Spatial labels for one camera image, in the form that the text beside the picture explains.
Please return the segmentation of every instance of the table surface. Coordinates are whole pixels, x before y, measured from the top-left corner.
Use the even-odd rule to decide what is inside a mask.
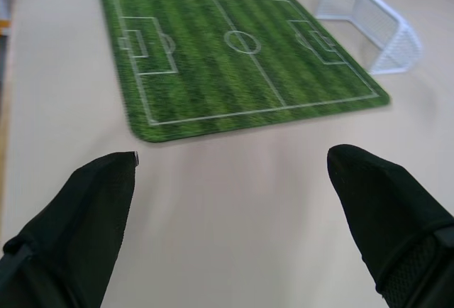
[[[310,11],[317,2],[299,1]],[[329,182],[326,152],[352,143],[393,160],[454,211],[454,5],[385,1],[425,50],[410,73],[377,78],[391,106],[149,144],[128,129],[99,0],[16,0],[1,121],[1,241],[74,169],[137,150],[135,194],[103,307],[386,307]],[[365,58],[355,30],[327,26]]]

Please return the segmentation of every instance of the green grass pattern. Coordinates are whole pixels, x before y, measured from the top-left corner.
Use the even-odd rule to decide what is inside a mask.
[[[295,0],[102,0],[102,4],[129,124],[144,141],[389,103],[387,93]],[[172,54],[167,37],[175,43]],[[170,60],[178,73],[138,76],[171,72]]]

